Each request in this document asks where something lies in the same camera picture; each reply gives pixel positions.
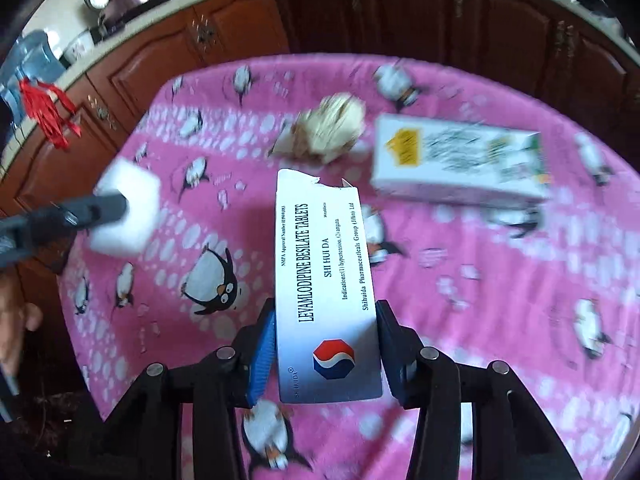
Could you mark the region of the person's left hand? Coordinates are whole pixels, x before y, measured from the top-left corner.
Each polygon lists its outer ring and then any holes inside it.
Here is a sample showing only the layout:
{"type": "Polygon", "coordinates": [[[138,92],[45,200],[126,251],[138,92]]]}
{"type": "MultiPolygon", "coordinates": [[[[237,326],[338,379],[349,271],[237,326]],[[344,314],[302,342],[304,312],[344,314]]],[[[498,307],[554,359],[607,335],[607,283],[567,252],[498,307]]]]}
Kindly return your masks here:
{"type": "Polygon", "coordinates": [[[43,314],[40,307],[25,301],[13,270],[1,272],[0,286],[0,360],[1,369],[10,376],[20,367],[24,333],[38,330],[43,314]]]}

